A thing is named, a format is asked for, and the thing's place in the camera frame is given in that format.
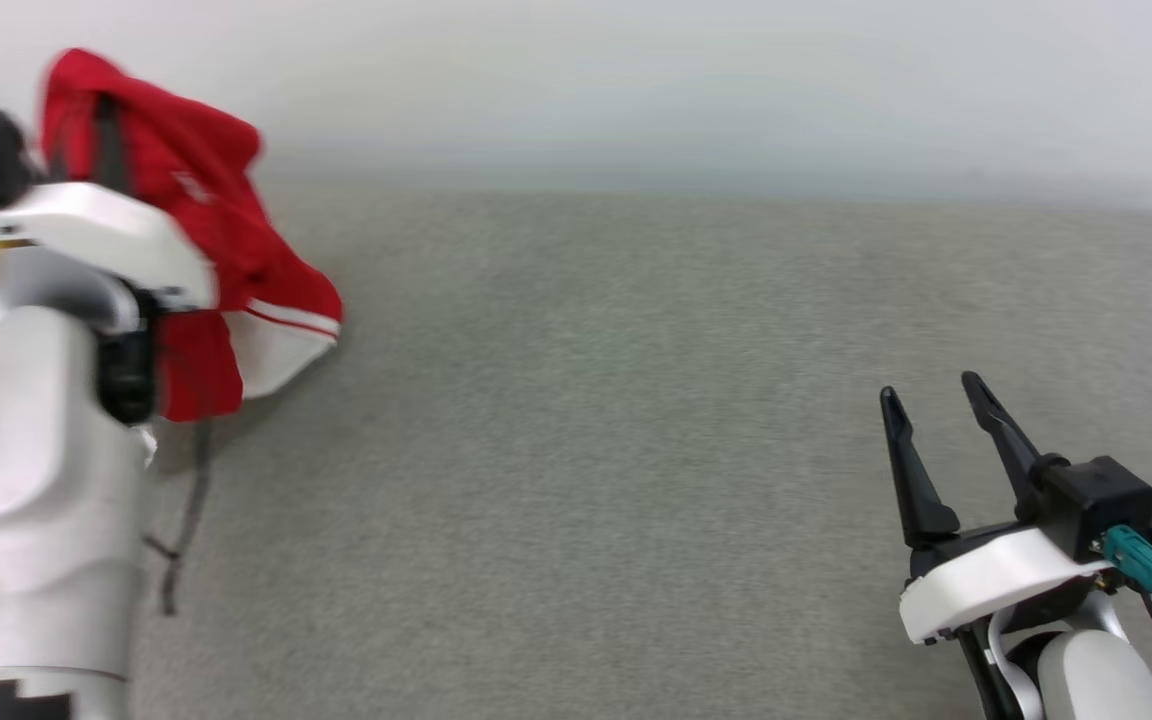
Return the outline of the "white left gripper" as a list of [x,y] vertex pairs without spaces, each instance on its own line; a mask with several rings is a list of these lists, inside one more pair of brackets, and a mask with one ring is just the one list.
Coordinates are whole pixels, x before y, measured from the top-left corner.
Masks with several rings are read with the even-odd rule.
[[150,291],[169,313],[218,306],[214,265],[170,214],[132,199],[116,100],[93,105],[93,182],[36,184],[0,209],[0,243],[28,241]]

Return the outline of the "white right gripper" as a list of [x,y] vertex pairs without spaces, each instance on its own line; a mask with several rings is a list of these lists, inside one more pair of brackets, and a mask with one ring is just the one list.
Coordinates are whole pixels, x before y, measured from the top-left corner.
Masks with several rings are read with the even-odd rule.
[[[1060,454],[1039,454],[1036,446],[975,372],[961,374],[978,427],[986,432],[1005,465],[1021,523],[1055,520],[1046,473],[1068,468]],[[982,546],[933,564],[932,544],[950,541],[960,530],[956,511],[941,502],[914,445],[914,423],[892,386],[879,392],[893,488],[902,538],[910,555],[910,582],[900,596],[899,614],[914,644],[934,642],[941,632],[1033,600],[1070,579],[1091,579],[1111,569],[1102,560],[1075,562],[1043,530],[1024,529],[996,536]]]

